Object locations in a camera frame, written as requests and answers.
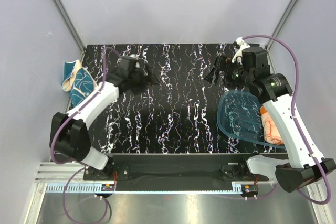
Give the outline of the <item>blue translucent plastic tray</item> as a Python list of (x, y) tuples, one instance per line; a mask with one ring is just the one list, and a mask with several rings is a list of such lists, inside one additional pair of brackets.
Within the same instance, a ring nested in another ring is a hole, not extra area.
[(285, 149), (264, 140), (257, 97), (244, 90), (226, 91), (220, 98), (217, 110), (218, 128), (228, 137), (257, 145)]

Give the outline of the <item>teal and cream towel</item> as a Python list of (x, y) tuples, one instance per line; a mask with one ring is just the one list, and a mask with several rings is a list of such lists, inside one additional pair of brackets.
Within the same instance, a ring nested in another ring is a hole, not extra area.
[(64, 78), (61, 88), (64, 92), (69, 93), (71, 109), (88, 97), (96, 87), (96, 81), (80, 60), (64, 63)]

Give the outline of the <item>orange cartoon print towel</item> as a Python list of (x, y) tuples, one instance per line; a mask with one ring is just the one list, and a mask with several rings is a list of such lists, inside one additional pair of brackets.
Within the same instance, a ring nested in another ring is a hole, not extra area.
[(261, 122), (264, 129), (264, 140), (273, 145), (283, 145), (283, 140), (280, 136), (280, 133), (271, 118), (268, 111), (265, 109), (264, 106), (260, 108), (260, 114), (261, 114)]

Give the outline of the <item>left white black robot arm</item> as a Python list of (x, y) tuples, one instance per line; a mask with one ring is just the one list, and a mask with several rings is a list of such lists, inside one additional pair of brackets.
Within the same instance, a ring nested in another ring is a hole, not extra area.
[(136, 55), (121, 56), (111, 71), (107, 71), (106, 59), (102, 62), (102, 81), (93, 92), (67, 113), (57, 112), (52, 117), (49, 146), (54, 163), (60, 163), (55, 159), (55, 153), (59, 153), (107, 180), (113, 175), (113, 159), (91, 145), (88, 130), (120, 95), (127, 91), (137, 95), (160, 82), (152, 67)]

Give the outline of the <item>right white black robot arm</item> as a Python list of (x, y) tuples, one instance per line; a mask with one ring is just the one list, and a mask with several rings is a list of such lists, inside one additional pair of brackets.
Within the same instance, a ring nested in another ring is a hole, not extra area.
[(247, 46), (232, 58), (217, 56), (205, 80), (217, 83), (220, 72), (228, 85), (249, 88), (269, 113), (288, 155), (287, 160), (252, 155), (238, 167), (242, 179), (262, 175), (276, 179), (283, 190), (291, 193), (326, 179), (335, 170), (334, 159), (324, 157), (303, 125), (294, 101), (296, 91), (284, 75), (270, 72), (265, 49)]

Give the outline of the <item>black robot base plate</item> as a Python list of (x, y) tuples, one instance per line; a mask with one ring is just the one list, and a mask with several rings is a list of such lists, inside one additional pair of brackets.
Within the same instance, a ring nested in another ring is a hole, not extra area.
[(109, 174), (93, 168), (83, 179), (115, 182), (118, 192), (223, 193), (235, 183), (266, 182), (243, 167), (247, 154), (114, 154)]

